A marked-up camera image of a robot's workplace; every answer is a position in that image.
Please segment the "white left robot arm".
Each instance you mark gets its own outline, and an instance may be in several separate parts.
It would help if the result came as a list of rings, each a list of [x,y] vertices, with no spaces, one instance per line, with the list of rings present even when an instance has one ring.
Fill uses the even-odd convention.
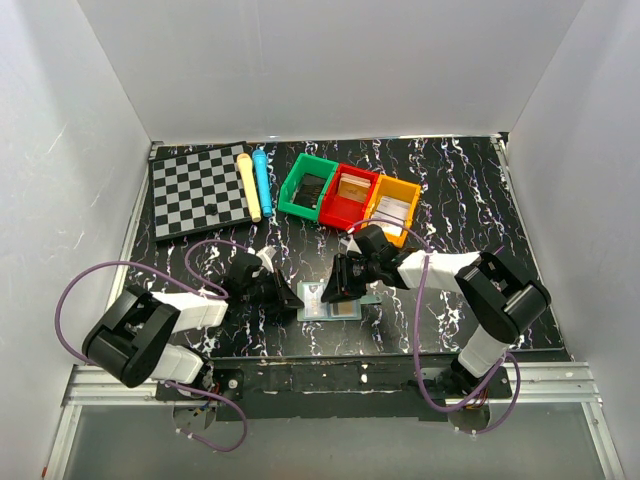
[[[82,344],[82,354],[129,388],[147,379],[178,382],[193,400],[205,398],[213,386],[203,358],[187,347],[170,343],[179,331],[218,327],[235,305],[255,305],[277,314],[296,311],[304,303],[273,267],[274,249],[236,254],[221,286],[223,300],[193,293],[150,292],[137,285],[123,290]]]

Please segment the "mint green card holder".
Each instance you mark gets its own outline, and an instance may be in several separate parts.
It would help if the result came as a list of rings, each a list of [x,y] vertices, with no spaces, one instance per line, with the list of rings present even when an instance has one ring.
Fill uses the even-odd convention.
[[[303,301],[303,307],[298,309],[296,314],[298,322],[360,320],[363,305],[378,305],[382,302],[379,295],[369,294],[357,300],[326,303],[321,301],[324,289],[324,282],[299,282],[297,284],[296,294]]]

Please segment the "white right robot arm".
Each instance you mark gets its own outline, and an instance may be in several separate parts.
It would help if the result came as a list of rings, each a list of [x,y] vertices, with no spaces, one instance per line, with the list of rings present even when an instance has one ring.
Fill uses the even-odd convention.
[[[399,248],[375,224],[356,231],[347,252],[334,256],[322,301],[359,299],[377,281],[419,294],[430,288],[464,296],[478,327],[450,367],[430,384],[469,398],[486,389],[488,373],[551,305],[537,275],[502,247],[465,254]]]

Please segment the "white VIP credit card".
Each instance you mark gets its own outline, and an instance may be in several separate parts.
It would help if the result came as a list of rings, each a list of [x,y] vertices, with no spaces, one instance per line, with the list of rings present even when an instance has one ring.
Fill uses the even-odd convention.
[[[323,282],[300,282],[297,296],[304,302],[298,310],[299,321],[322,321],[329,318],[329,306],[321,301],[325,284]]]

